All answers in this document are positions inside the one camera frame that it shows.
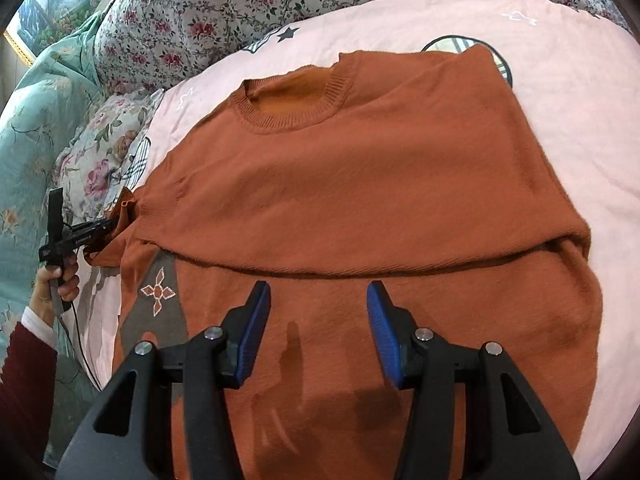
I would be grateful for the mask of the person's left hand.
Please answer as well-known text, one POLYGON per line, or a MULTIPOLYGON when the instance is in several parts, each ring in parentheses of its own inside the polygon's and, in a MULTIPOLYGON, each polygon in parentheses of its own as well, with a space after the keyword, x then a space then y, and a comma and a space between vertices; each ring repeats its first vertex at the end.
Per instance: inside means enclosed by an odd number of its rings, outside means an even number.
POLYGON ((55 312, 53 299, 72 302, 79 294, 78 263, 75 254, 64 260, 63 266, 42 266, 35 276, 29 309, 47 326, 52 327, 55 312))

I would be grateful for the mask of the dark red sleeve forearm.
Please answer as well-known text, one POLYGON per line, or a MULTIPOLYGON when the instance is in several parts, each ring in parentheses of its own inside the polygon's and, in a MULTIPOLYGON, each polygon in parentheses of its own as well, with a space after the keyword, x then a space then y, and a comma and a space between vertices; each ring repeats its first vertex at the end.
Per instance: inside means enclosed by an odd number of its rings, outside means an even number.
POLYGON ((1 370, 1 477, 40 479, 49 441, 56 369, 55 333, 27 308, 1 370))

